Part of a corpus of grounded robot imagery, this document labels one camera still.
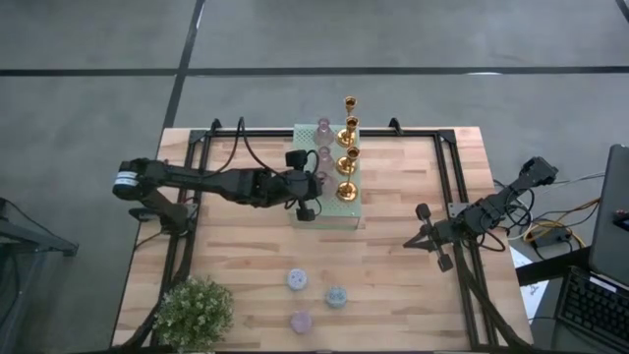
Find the black aluminium table frame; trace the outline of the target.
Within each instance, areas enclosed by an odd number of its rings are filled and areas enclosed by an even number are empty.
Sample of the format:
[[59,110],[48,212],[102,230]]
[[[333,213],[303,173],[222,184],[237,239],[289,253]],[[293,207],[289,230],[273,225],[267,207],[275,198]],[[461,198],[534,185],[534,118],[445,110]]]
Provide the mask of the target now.
[[[427,352],[470,348],[467,320],[481,344],[500,342],[478,305],[463,306],[455,270],[437,256],[403,244],[420,228],[415,209],[434,219],[446,206],[490,194],[493,182],[476,127],[365,129],[362,223],[356,230],[295,228],[282,206],[253,208],[201,197],[191,272],[228,287],[234,323],[219,352]],[[303,269],[304,290],[288,272]],[[325,294],[344,287],[347,303],[331,308]],[[312,329],[290,327],[308,311]]]

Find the green artificial potted plant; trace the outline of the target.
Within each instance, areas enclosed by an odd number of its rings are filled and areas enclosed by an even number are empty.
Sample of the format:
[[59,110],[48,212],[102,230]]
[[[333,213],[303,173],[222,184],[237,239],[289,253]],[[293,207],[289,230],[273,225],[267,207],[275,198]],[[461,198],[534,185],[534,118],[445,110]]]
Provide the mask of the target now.
[[209,277],[189,277],[161,297],[154,319],[160,344],[179,352],[208,351],[233,326],[233,294]]

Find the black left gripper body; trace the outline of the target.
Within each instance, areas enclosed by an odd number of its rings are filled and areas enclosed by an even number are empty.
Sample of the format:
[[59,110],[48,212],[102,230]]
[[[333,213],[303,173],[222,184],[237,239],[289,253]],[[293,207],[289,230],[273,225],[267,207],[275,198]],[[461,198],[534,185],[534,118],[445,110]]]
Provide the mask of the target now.
[[307,205],[308,201],[317,201],[317,178],[315,170],[307,170],[309,157],[317,154],[314,150],[296,149],[286,153],[286,183],[290,192],[284,203],[286,210],[293,209],[298,221],[315,221],[316,212]]

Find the tall gold candlestick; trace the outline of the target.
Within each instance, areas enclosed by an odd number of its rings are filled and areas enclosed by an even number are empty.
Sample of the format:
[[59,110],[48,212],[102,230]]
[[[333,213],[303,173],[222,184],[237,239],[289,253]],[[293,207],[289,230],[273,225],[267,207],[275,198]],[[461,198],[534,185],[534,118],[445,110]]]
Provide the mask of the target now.
[[358,187],[352,182],[352,176],[358,169],[359,156],[360,150],[357,147],[348,147],[346,154],[336,163],[337,171],[345,177],[345,181],[337,189],[337,197],[344,202],[352,202],[358,196]]
[[359,119],[355,116],[346,118],[346,126],[336,135],[336,142],[345,148],[345,154],[337,159],[336,169],[341,175],[349,176],[355,172],[356,160],[360,155],[360,149],[356,146],[356,130]]
[[336,142],[338,145],[348,148],[354,144],[356,129],[359,126],[359,119],[353,115],[353,111],[357,105],[357,98],[354,96],[347,96],[344,102],[347,117],[345,120],[345,127],[342,128],[336,135]]

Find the black keyboard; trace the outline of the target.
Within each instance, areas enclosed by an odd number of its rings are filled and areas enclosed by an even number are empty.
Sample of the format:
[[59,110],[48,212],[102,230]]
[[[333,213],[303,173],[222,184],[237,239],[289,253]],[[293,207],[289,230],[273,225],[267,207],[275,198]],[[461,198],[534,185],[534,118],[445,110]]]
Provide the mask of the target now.
[[629,290],[575,266],[568,268],[556,318],[602,344],[629,354]]

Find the dark metal stand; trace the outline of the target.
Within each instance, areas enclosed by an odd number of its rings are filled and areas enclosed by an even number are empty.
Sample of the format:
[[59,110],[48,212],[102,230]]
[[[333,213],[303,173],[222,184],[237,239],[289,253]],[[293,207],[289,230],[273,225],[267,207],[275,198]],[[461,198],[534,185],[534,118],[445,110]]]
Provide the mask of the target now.
[[73,257],[79,246],[53,234],[0,197],[0,354],[12,354],[27,297],[45,253]]

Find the white paper sheet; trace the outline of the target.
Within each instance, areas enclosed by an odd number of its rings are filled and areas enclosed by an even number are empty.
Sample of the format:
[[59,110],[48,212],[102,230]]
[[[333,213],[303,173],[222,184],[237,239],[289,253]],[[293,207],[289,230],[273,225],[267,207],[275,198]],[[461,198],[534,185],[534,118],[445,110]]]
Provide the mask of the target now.
[[[531,265],[533,262],[527,258],[525,255],[514,249],[513,247],[509,247],[511,258],[513,264],[516,268],[522,266]],[[532,322],[533,318],[536,316],[537,310],[542,301],[543,295],[548,285],[548,280],[540,281],[537,283],[533,283],[530,285],[521,285],[520,291],[522,294],[526,315],[529,319],[529,323]]]

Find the green floral candle tin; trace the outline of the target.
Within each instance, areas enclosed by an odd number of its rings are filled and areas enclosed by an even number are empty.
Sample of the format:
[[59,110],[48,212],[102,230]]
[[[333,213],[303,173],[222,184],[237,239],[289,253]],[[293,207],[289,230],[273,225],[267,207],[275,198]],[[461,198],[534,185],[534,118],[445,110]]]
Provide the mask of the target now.
[[325,294],[325,302],[331,308],[343,308],[347,303],[347,291],[341,286],[332,286]]

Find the pink ribbed glass candle holder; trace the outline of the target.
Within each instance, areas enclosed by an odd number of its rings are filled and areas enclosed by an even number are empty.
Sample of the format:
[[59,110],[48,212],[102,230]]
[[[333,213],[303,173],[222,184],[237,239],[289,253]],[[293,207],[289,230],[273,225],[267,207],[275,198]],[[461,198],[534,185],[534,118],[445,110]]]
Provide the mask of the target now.
[[338,180],[331,173],[325,173],[325,181],[321,184],[323,197],[325,199],[334,198],[338,189]]
[[318,155],[318,172],[330,173],[334,169],[335,161],[331,156],[329,147],[320,147],[317,151]]
[[327,147],[333,141],[333,132],[330,129],[328,118],[322,117],[317,121],[317,128],[314,134],[314,141],[319,147]]

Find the purple floral candle tin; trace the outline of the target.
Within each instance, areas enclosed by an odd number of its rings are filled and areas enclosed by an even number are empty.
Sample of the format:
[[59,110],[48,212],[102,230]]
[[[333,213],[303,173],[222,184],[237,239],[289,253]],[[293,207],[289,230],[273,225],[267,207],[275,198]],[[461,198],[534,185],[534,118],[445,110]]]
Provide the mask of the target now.
[[301,268],[293,268],[287,274],[286,283],[293,291],[304,290],[308,285],[307,273]]

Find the black power brick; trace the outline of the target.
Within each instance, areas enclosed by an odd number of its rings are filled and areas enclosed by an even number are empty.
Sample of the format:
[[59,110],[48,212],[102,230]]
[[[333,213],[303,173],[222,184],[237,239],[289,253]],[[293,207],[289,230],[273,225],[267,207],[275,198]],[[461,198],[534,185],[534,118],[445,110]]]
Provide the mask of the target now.
[[566,228],[543,229],[533,234],[532,246],[534,248],[547,247],[569,241],[572,233]]

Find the pink floral candle tin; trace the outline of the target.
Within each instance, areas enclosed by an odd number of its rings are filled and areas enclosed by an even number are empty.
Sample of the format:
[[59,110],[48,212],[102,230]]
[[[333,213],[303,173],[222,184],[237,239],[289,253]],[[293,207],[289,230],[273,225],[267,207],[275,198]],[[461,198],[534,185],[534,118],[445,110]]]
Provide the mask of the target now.
[[313,326],[313,319],[308,311],[296,311],[290,319],[290,327],[298,334],[308,333]]

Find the grey laptop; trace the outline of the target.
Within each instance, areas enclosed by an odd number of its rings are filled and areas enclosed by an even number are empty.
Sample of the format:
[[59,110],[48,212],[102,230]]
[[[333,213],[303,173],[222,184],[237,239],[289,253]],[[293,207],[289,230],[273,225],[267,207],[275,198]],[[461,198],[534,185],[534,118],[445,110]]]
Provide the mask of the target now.
[[629,146],[609,149],[589,264],[629,286]]

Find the green perforated metal riser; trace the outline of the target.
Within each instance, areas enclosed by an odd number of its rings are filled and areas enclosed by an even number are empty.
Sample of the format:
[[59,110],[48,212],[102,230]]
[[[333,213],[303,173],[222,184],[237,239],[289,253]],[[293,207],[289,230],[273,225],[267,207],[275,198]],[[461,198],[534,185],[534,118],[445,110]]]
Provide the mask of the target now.
[[[337,159],[345,154],[345,148],[336,142],[337,133],[344,128],[344,125],[332,125],[330,129],[333,132],[334,139],[328,146],[331,156],[335,161],[334,169],[330,172],[338,180],[339,184],[345,181],[345,177],[336,169]],[[315,130],[317,124],[297,124],[293,131],[293,148],[294,149],[314,149],[316,152],[320,148],[315,143]],[[338,230],[356,230],[362,223],[362,147],[360,139],[360,131],[356,130],[356,146],[360,149],[360,156],[357,161],[357,171],[352,176],[352,182],[358,187],[358,196],[352,202],[344,202],[337,197],[325,199],[322,197],[318,201],[308,201],[307,205],[316,212],[315,221],[298,221],[294,210],[288,211],[290,222],[295,228],[310,229],[338,229]],[[311,157],[306,165],[307,170],[315,170],[318,168],[318,157]]]

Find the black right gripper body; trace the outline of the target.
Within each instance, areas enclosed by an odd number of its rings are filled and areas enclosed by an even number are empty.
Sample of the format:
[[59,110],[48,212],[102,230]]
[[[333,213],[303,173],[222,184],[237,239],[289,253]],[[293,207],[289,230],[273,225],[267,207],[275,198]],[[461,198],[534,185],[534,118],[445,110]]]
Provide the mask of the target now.
[[[427,204],[417,205],[416,215],[424,223],[420,230],[424,229],[427,232],[429,245],[434,246],[434,249],[424,250],[437,253],[437,264],[442,272],[453,269],[454,264],[461,259],[461,218],[455,217],[433,223]],[[446,244],[452,245],[454,258],[443,250]]]

